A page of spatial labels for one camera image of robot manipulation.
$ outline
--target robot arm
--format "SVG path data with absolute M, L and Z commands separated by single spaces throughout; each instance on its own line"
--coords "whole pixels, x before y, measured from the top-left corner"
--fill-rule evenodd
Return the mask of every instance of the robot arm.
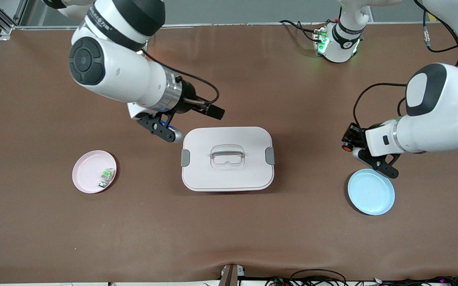
M 198 97 L 176 72 L 142 55 L 164 22 L 162 0 L 97 0 L 72 36 L 69 67 L 76 83 L 127 103 L 130 117 L 151 134 L 179 143 L 183 134 L 170 125 L 174 114 L 195 110 L 221 119 L 224 110 Z
M 432 5 L 445 11 L 440 15 L 447 20 L 458 17 L 458 2 L 437 0 Z M 407 83 L 406 111 L 367 130 L 352 124 L 342 138 L 343 148 L 390 178 L 398 176 L 392 165 L 402 153 L 458 149 L 458 67 L 437 63 L 416 72 Z M 386 161 L 388 155 L 392 161 Z
M 51 8 L 75 20 L 83 20 L 95 0 L 43 0 Z
M 360 36 L 367 26 L 369 14 L 365 6 L 389 6 L 401 0 L 337 0 L 340 3 L 340 17 L 320 29 L 315 38 L 316 51 L 327 60 L 343 63 L 356 52 Z

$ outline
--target brown tablecloth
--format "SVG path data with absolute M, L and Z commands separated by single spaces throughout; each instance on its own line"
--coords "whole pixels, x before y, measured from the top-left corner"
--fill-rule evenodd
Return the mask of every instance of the brown tablecloth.
M 316 58 L 298 30 L 281 26 L 162 29 L 149 52 L 216 84 L 222 121 L 273 138 L 275 180 L 263 191 L 208 194 L 182 183 L 181 145 L 129 119 L 126 105 L 76 85 L 72 31 L 13 31 L 0 43 L 0 283 L 213 279 L 227 263 L 247 275 L 328 268 L 349 279 L 458 275 L 458 151 L 406 154 L 382 216 L 357 212 L 345 186 L 364 168 L 341 148 L 356 96 L 382 81 L 406 83 L 454 51 L 429 53 L 421 25 L 370 25 L 344 64 Z M 433 45 L 452 44 L 443 27 Z M 206 98 L 213 91 L 192 81 Z M 362 125 L 396 115 L 402 87 L 377 87 L 358 107 Z M 118 160 L 109 190 L 84 194 L 75 161 L 91 150 Z

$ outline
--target green led light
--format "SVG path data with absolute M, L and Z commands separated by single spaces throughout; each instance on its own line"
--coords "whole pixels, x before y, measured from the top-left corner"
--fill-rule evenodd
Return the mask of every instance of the green led light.
M 329 38 L 325 37 L 324 40 L 319 44 L 319 52 L 324 53 L 326 51 L 326 46 L 328 45 Z
M 356 52 L 356 49 L 358 48 L 359 43 L 360 43 L 360 40 L 358 39 L 358 41 L 355 44 L 355 49 L 353 50 L 353 54 Z

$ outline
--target wires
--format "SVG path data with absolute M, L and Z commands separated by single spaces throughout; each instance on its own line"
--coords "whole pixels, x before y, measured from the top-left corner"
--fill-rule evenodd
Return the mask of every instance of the wires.
M 196 80 L 198 80 L 198 81 L 200 81 L 200 82 L 202 82 L 202 83 L 205 83 L 206 85 L 209 85 L 211 88 L 213 88 L 214 91 L 215 91 L 215 93 L 216 93 L 215 98 L 214 98 L 213 100 L 204 102 L 204 105 L 213 104 L 213 103 L 215 103 L 215 102 L 218 100 L 218 98 L 220 97 L 220 91 L 218 91 L 218 88 L 215 87 L 215 85 L 213 85 L 213 84 L 210 83 L 209 81 L 207 81 L 207 80 L 205 80 L 205 79 L 202 79 L 202 78 L 200 78 L 200 77 L 198 77 L 198 76 L 196 76 L 196 75 L 189 74 L 189 73 L 180 71 L 180 70 L 178 70 L 178 69 L 175 69 L 175 68 L 173 68 L 173 67 L 170 67 L 170 66 L 168 66 L 168 65 L 166 65 L 166 64 L 164 64 L 164 63 L 162 63 L 162 62 L 160 62 L 160 61 L 157 60 L 156 58 L 153 58 L 153 57 L 152 57 L 150 54 L 148 54 L 148 52 L 145 51 L 145 50 L 142 50 L 142 52 L 143 52 L 148 58 L 150 58 L 153 62 L 156 62 L 156 63 L 158 63 L 159 65 L 161 65 L 161 66 L 163 66 L 163 67 L 165 67 L 165 68 L 167 68 L 167 69 L 169 69 L 169 70 L 171 70 L 171 71 L 175 71 L 175 72 L 177 72 L 177 73 L 179 73 L 179 74 L 182 74 L 182 75 L 185 75 L 185 76 L 189 76 L 189 77 L 191 77 L 191 78 L 194 78 L 194 79 L 196 79 Z
M 402 98 L 398 103 L 397 103 L 397 115 L 398 116 L 402 116 L 402 114 L 400 114 L 400 105 L 406 100 L 406 98 Z
M 193 100 L 189 98 L 184 98 L 183 101 L 185 101 L 186 103 L 194 104 L 194 105 L 205 105 L 206 104 L 205 101 Z
M 358 106 L 358 103 L 360 102 L 360 99 L 365 94 L 365 92 L 367 92 L 369 89 L 371 89 L 373 87 L 379 87 L 380 85 L 388 85 L 390 87 L 405 87 L 406 86 L 405 83 L 375 83 L 375 84 L 371 85 L 370 87 L 367 87 L 366 89 L 364 89 L 364 91 L 361 92 L 361 94 L 358 96 L 358 98 L 355 101 L 355 105 L 353 106 L 353 119 L 355 120 L 356 125 L 358 125 L 358 128 L 361 131 L 360 135 L 361 135 L 362 140 L 364 139 L 363 138 L 363 130 L 361 128 L 360 122 L 358 122 L 358 119 L 356 118 L 356 107 Z
M 300 27 L 298 26 L 297 24 L 294 24 L 293 22 L 289 21 L 289 20 L 282 20 L 280 21 L 279 23 L 288 23 L 288 24 L 291 24 L 293 27 L 295 27 L 296 29 L 302 29 L 304 31 L 307 31 L 309 33 L 314 33 L 314 30 L 311 30 L 311 29 L 304 29 L 303 27 Z
M 321 41 L 320 40 L 317 40 L 315 38 L 310 38 L 309 35 L 307 35 L 307 32 L 309 33 L 315 33 L 314 30 L 311 30 L 311 29 L 305 29 L 302 25 L 301 25 L 301 22 L 298 21 L 297 24 L 294 24 L 293 22 L 289 21 L 289 20 L 282 20 L 280 21 L 279 23 L 289 23 L 291 24 L 293 27 L 295 27 L 296 29 L 300 29 L 301 31 L 303 31 L 303 34 L 307 37 L 307 39 L 313 41 L 313 42 L 316 42 L 316 43 L 320 43 Z
M 427 17 L 427 11 L 424 10 L 423 11 L 423 30 L 427 32 L 427 23 L 425 22 L 425 18 Z M 446 49 L 442 49 L 442 50 L 433 50 L 431 48 L 431 43 L 430 43 L 430 39 L 429 39 L 429 43 L 427 44 L 427 49 L 431 52 L 445 52 L 445 51 L 449 51 L 451 49 L 455 49 L 457 48 L 457 45 L 453 46 L 453 47 L 449 47 L 449 48 L 446 48 Z
M 427 8 L 425 8 L 424 5 L 422 5 L 420 2 L 418 2 L 418 0 L 413 0 L 413 1 L 415 2 L 415 4 L 418 7 L 420 7 L 424 11 L 424 13 L 423 13 L 423 27 L 424 27 L 424 29 L 427 29 L 426 28 L 427 25 L 425 24 L 425 15 L 426 15 L 426 13 L 429 13 L 429 14 L 433 15 L 434 17 L 436 17 L 436 15 L 432 14 L 431 12 L 429 12 L 427 10 Z M 457 34 L 455 33 L 455 31 L 447 23 L 445 23 L 443 20 L 441 20 L 438 17 L 436 17 L 436 18 L 440 21 L 441 24 L 443 24 L 443 26 L 448 30 L 448 32 L 450 32 L 450 35 L 453 37 L 453 40 L 455 40 L 455 42 L 456 42 L 456 47 L 458 47 L 458 37 L 457 37 Z M 427 47 L 427 48 L 432 52 L 438 52 L 438 51 L 430 49 L 429 47 Z M 452 49 L 452 48 L 440 50 L 439 52 L 447 51 L 447 50 L 450 50 L 450 49 Z
M 303 273 L 303 272 L 330 272 L 330 273 L 334 273 L 334 274 L 342 277 L 342 280 L 341 280 L 341 279 L 338 279 L 338 278 L 332 278 L 332 277 L 328 277 L 328 276 L 325 276 L 325 275 L 311 275 L 311 276 L 307 276 L 307 277 L 304 277 L 304 278 L 295 279 L 297 281 L 302 282 L 304 286 L 317 286 L 318 284 L 321 284 L 323 282 L 328 283 L 330 286 L 338 286 L 338 283 L 341 282 L 345 286 L 347 286 L 347 279 L 345 278 L 344 275 L 342 275 L 342 274 L 340 274 L 340 273 L 338 273 L 336 271 L 333 271 L 333 270 L 322 269 L 322 268 L 312 268 L 312 269 L 304 269 L 304 270 L 296 271 L 295 273 L 293 273 L 291 275 L 291 277 L 289 277 L 289 280 L 293 280 L 293 277 L 295 275 L 297 275 L 299 273 Z
M 450 284 L 450 286 L 458 286 L 458 277 L 439 276 L 427 280 L 383 281 L 379 286 L 431 286 L 431 283 L 446 283 Z

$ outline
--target green object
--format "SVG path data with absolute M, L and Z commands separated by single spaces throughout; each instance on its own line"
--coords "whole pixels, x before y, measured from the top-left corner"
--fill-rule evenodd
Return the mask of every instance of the green object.
M 355 49 L 353 50 L 353 54 L 356 52 L 356 49 L 358 48 L 358 44 L 360 43 L 360 39 L 355 44 Z
M 319 44 L 319 52 L 324 53 L 326 51 L 326 46 L 328 45 L 330 38 L 325 37 L 322 42 Z
M 112 181 L 114 171 L 115 170 L 113 168 L 105 169 L 105 171 L 100 176 L 100 181 L 98 182 L 98 186 L 102 188 L 107 187 L 107 185 L 109 185 L 109 183 L 111 183 Z

